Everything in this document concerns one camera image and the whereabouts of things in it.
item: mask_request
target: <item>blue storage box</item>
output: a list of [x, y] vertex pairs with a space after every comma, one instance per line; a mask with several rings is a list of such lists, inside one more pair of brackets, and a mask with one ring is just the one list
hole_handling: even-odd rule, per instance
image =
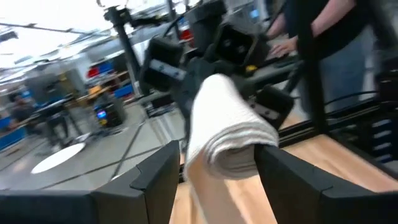
[[0, 119], [0, 129], [8, 127], [10, 123], [11, 123], [10, 117]]
[[17, 128], [12, 132], [0, 137], [0, 151], [23, 140], [26, 137], [25, 128]]
[[29, 90], [25, 90], [25, 91], [22, 92], [21, 96], [23, 98], [32, 97], [32, 93]]
[[113, 66], [111, 63], [103, 63], [98, 66], [99, 74], [108, 73], [113, 70]]
[[132, 89], [132, 85], [127, 85], [125, 87], [122, 87], [118, 90], [115, 90], [114, 92], [114, 97], [116, 98], [122, 98], [124, 96], [127, 96], [129, 94], [134, 93], [133, 89]]

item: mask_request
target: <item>person's hand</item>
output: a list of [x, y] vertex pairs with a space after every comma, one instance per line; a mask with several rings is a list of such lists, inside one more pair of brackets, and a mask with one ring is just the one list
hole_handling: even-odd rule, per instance
[[295, 51], [297, 48], [297, 36], [285, 40], [281, 44], [275, 44], [271, 49], [271, 55], [276, 57], [282, 57], [285, 54], [289, 54]]
[[14, 130], [14, 129], [18, 128], [18, 124], [12, 122], [12, 123], [10, 123], [10, 125], [8, 126], [8, 128], [9, 128], [10, 130]]

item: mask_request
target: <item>folded towel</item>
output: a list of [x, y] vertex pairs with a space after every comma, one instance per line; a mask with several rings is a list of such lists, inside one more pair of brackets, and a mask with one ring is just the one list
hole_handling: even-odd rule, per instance
[[191, 113], [184, 177], [207, 223], [245, 223], [223, 179], [256, 175], [254, 145], [277, 143], [277, 131], [240, 97], [231, 79], [216, 74], [202, 83]]

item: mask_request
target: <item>person's arm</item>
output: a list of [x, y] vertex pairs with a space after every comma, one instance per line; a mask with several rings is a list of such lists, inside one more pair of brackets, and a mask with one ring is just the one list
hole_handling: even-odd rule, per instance
[[355, 0], [329, 0], [319, 16], [312, 22], [314, 37], [335, 25], [356, 5]]
[[272, 40], [283, 34], [285, 32], [285, 23], [285, 15], [283, 13], [279, 14], [278, 18], [274, 21], [267, 32], [268, 38]]
[[[329, 0], [319, 16], [312, 22], [314, 37], [335, 25], [356, 5], [355, 0]], [[296, 50], [298, 37], [292, 37], [282, 44], [274, 45], [271, 54], [281, 57]]]

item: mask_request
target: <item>workbench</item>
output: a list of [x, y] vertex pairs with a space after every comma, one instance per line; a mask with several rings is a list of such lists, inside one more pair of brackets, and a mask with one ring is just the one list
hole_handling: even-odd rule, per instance
[[[297, 119], [290, 117], [285, 126], [294, 123], [297, 123]], [[283, 150], [373, 192], [398, 190], [398, 181], [328, 136], [319, 135], [283, 148]], [[243, 180], [225, 180], [224, 183], [224, 189], [219, 190], [229, 192], [230, 198], [226, 198], [226, 201], [232, 201], [235, 204], [246, 223], [277, 223], [258, 175]], [[230, 217], [225, 217], [222, 223], [239, 223], [228, 218]], [[205, 223], [190, 194], [190, 187], [187, 183], [178, 185], [170, 223]]]

